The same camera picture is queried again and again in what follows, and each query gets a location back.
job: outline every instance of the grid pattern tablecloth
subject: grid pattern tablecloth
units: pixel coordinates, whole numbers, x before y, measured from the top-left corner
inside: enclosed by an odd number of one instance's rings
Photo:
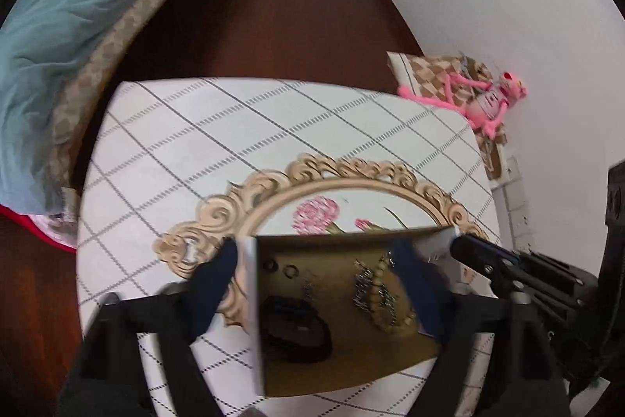
[[[499,228],[476,140],[455,112],[345,87],[250,79],[123,84],[99,133],[82,198],[77,260],[83,327],[105,293],[156,293],[179,281],[152,245],[195,218],[198,202],[260,169],[282,170],[300,153],[403,161],[462,203],[499,244]],[[490,336],[477,341],[458,415],[471,412],[488,365]],[[174,414],[151,336],[140,338],[161,416]],[[432,362],[362,387],[297,398],[258,397],[249,338],[218,316],[193,345],[226,415],[250,404],[270,417],[404,415]]]

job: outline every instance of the dark brown floor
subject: dark brown floor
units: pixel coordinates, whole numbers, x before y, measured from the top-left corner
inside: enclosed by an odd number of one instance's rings
[[[168,0],[130,47],[105,97],[120,81],[198,76],[393,91],[386,51],[419,51],[396,16],[387,0]],[[105,103],[87,133],[91,142]],[[77,185],[90,154],[86,143]],[[49,414],[80,339],[74,256],[0,217],[0,278],[0,354],[34,406]]]

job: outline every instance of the stuffed animal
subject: stuffed animal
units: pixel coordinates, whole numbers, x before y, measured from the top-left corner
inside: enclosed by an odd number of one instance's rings
[[[458,107],[453,102],[452,85],[467,85],[482,90],[465,106]],[[459,73],[448,73],[445,78],[446,101],[438,98],[425,98],[415,95],[410,87],[401,85],[398,94],[402,98],[410,99],[425,105],[434,105],[444,109],[454,110],[467,118],[471,128],[482,128],[483,133],[491,140],[495,139],[497,126],[501,124],[508,108],[527,95],[527,89],[512,73],[504,72],[499,76],[499,82],[486,82],[466,79]]]

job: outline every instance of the open cardboard box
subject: open cardboard box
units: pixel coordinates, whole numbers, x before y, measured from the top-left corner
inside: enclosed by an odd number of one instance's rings
[[[418,322],[401,332],[383,332],[370,313],[352,302],[355,261],[375,267],[396,238],[412,238],[413,245],[426,260],[439,253],[459,235],[457,227],[376,233],[353,233],[318,236],[258,236],[242,241],[248,274],[249,333],[252,339],[254,382],[262,396],[301,396],[335,391],[361,385],[392,374],[438,353],[436,343],[420,333]],[[278,270],[269,272],[264,261],[273,259]],[[294,265],[298,277],[289,279],[282,269]],[[437,264],[450,281],[460,280],[460,269],[453,259]],[[389,290],[398,296],[395,304],[398,319],[410,310],[410,302],[397,276],[388,269],[383,278]],[[261,341],[259,306],[270,295],[304,298],[305,283],[312,283],[317,309],[332,336],[332,355],[317,363],[289,363],[267,356]]]

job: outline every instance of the baseboard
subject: baseboard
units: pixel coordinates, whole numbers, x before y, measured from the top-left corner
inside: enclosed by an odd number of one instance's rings
[[[408,24],[405,22],[404,17],[401,16],[401,13],[399,13],[399,10],[395,6],[393,0],[383,0],[383,3],[386,6],[387,15],[396,26],[405,41],[404,53],[410,55],[423,55],[423,51],[419,46],[419,42],[414,37],[414,34],[408,27]]]

